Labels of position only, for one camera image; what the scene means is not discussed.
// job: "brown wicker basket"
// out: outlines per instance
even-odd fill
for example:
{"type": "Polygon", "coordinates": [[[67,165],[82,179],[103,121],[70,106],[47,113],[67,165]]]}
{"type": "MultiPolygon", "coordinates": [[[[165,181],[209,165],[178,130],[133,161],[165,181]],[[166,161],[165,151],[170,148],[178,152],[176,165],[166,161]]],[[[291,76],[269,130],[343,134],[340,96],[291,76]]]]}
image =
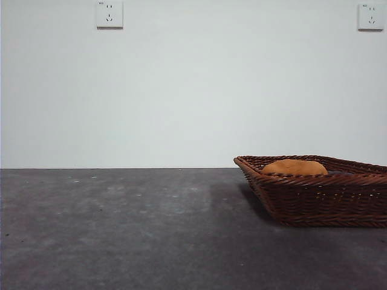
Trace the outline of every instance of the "brown wicker basket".
{"type": "Polygon", "coordinates": [[[330,157],[239,156],[254,193],[270,215],[295,227],[387,227],[387,167],[330,157]],[[264,175],[276,160],[318,161],[328,175],[264,175]]]}

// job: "white wall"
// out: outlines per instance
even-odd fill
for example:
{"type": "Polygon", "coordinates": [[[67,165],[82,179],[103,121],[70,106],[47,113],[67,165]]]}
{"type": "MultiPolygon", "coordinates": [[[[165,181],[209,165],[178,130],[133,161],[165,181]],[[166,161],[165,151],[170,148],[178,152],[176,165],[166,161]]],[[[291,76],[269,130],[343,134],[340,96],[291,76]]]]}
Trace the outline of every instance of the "white wall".
{"type": "Polygon", "coordinates": [[[358,1],[126,0],[113,31],[95,3],[2,0],[3,167],[387,165],[387,33],[358,1]]]}

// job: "dark gray tabletop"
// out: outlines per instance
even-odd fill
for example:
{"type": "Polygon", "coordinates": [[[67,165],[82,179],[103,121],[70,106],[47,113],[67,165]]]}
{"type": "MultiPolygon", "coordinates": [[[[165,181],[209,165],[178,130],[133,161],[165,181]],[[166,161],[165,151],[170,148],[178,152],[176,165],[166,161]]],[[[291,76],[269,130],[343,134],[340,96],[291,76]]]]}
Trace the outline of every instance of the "dark gray tabletop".
{"type": "Polygon", "coordinates": [[[387,289],[387,229],[274,222],[239,169],[3,170],[12,289],[387,289]]]}

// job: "bread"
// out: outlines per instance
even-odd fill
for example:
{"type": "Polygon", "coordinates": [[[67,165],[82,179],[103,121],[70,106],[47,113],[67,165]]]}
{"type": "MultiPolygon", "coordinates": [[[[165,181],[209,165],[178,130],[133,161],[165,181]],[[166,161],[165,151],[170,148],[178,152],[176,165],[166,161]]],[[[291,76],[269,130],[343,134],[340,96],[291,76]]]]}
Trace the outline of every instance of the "bread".
{"type": "Polygon", "coordinates": [[[295,159],[278,160],[271,164],[266,165],[262,169],[263,174],[269,173],[283,173],[294,175],[317,175],[328,174],[325,167],[316,161],[304,161],[295,159]]]}

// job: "outlet faceplate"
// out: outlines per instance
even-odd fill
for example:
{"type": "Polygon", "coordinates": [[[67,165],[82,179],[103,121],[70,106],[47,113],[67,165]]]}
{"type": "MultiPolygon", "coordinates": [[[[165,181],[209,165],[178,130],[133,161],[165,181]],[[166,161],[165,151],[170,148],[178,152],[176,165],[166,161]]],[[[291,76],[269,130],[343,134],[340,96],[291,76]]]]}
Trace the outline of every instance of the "outlet faceplate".
{"type": "Polygon", "coordinates": [[[122,1],[99,1],[96,10],[97,28],[123,28],[122,1]]]}
{"type": "Polygon", "coordinates": [[[386,8],[384,4],[359,4],[358,30],[383,30],[386,8]]]}

